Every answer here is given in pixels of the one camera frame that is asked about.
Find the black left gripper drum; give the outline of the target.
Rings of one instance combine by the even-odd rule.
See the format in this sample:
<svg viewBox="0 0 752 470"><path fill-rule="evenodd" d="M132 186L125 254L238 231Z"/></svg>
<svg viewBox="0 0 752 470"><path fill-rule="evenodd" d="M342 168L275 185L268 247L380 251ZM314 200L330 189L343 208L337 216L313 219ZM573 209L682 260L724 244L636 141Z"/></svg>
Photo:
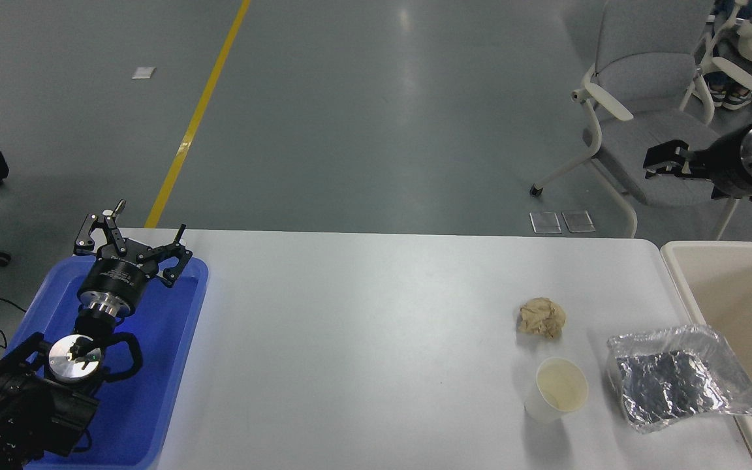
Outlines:
<svg viewBox="0 0 752 470"><path fill-rule="evenodd" d="M99 258L78 289L78 299L83 306L88 306L92 301L113 298L117 304L138 307L148 282L148 274L131 262Z"/></svg>

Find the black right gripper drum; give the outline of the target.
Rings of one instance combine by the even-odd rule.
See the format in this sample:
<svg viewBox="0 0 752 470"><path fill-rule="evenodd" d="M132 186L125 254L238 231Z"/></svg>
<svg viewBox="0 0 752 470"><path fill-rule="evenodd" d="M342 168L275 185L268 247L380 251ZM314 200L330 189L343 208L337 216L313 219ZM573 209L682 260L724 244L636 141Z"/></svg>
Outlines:
<svg viewBox="0 0 752 470"><path fill-rule="evenodd" d="M707 172L713 184L712 200L746 198L752 196L746 170L741 161L741 147L749 129L733 131L720 137L712 145L695 151L695 159Z"/></svg>

